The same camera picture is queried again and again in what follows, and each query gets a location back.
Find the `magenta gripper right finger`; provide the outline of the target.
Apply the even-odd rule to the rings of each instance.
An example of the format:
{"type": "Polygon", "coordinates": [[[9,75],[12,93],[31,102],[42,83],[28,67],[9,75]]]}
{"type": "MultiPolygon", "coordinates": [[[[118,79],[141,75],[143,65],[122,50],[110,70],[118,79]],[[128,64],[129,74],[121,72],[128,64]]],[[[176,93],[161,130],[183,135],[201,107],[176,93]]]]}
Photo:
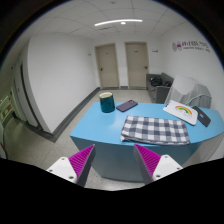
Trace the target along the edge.
{"type": "Polygon", "coordinates": [[[134,156],[145,184],[159,180],[182,169],[182,166],[169,155],[160,156],[138,144],[134,145],[134,156]]]}

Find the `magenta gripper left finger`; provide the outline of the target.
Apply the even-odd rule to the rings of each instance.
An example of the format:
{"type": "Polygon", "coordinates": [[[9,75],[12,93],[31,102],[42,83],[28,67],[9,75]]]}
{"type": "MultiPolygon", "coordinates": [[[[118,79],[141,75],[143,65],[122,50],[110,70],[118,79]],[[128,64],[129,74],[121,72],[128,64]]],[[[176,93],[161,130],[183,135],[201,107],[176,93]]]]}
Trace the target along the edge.
{"type": "Polygon", "coordinates": [[[69,158],[60,157],[47,171],[84,187],[95,155],[95,145],[91,145],[69,158]]]}

